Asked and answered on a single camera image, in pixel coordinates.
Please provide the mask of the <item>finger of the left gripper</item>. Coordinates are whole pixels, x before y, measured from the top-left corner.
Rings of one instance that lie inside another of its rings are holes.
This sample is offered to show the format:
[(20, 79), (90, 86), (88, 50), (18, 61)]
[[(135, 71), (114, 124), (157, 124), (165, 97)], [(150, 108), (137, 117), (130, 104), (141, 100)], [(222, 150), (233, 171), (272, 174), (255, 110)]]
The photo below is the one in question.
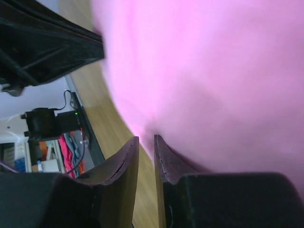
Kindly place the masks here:
[(102, 37), (36, 0), (0, 2), (0, 82), (47, 84), (105, 57)]

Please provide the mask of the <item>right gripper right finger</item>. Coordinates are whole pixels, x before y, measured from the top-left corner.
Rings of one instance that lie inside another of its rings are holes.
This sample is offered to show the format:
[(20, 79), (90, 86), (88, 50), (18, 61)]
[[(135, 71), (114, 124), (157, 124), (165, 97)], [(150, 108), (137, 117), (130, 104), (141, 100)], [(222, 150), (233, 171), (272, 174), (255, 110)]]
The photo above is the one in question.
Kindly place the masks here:
[(154, 137), (159, 227), (301, 228), (304, 203), (275, 172), (198, 172)]

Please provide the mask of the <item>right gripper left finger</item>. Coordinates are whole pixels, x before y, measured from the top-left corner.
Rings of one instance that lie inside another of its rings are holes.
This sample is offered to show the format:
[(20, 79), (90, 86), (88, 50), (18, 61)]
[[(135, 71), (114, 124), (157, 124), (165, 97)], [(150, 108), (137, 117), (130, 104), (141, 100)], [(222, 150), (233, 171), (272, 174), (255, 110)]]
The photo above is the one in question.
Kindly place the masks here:
[(76, 179), (62, 173), (2, 173), (3, 228), (129, 228), (139, 166), (139, 139)]

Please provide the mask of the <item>pink t shirt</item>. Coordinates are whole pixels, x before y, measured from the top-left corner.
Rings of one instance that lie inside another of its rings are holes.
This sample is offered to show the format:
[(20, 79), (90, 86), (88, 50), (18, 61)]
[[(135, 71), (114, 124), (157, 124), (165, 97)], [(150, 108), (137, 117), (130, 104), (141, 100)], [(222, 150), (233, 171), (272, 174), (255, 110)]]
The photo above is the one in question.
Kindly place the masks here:
[(275, 171), (304, 193), (301, 0), (94, 0), (121, 118), (196, 168)]

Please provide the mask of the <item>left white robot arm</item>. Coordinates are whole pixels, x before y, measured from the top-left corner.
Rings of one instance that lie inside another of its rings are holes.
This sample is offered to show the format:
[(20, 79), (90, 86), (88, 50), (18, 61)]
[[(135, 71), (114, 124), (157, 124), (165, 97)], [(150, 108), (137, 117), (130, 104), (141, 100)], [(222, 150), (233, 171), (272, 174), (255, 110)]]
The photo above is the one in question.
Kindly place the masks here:
[[(0, 3), (0, 83), (18, 97), (105, 57), (102, 37), (35, 0)], [(0, 123), (3, 143), (47, 141), (80, 129), (75, 113), (36, 108)]]

